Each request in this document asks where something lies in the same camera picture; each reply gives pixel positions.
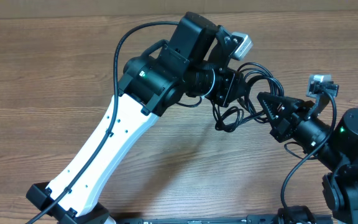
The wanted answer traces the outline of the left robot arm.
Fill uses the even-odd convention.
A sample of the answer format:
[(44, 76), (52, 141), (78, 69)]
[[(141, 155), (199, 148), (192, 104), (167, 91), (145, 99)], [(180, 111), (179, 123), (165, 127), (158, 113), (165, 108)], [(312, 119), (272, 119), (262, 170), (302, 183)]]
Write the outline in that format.
[(249, 35), (229, 32), (194, 12), (114, 75), (104, 118), (74, 159), (53, 180), (34, 184), (27, 199), (59, 223), (112, 223), (99, 196), (129, 149), (183, 95), (221, 107), (240, 98), (246, 83), (229, 68), (252, 48)]

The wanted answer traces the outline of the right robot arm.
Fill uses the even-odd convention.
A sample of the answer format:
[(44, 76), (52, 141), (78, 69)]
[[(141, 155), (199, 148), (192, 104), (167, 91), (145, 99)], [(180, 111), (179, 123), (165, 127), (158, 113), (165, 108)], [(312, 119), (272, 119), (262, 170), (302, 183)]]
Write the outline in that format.
[(347, 110), (337, 119), (333, 109), (331, 124), (316, 114), (319, 106), (335, 104), (324, 90), (315, 101), (260, 92), (257, 99), (278, 141), (294, 140), (305, 156), (301, 162), (318, 160), (330, 173), (322, 178), (323, 195), (333, 218), (342, 223), (358, 223), (358, 108)]

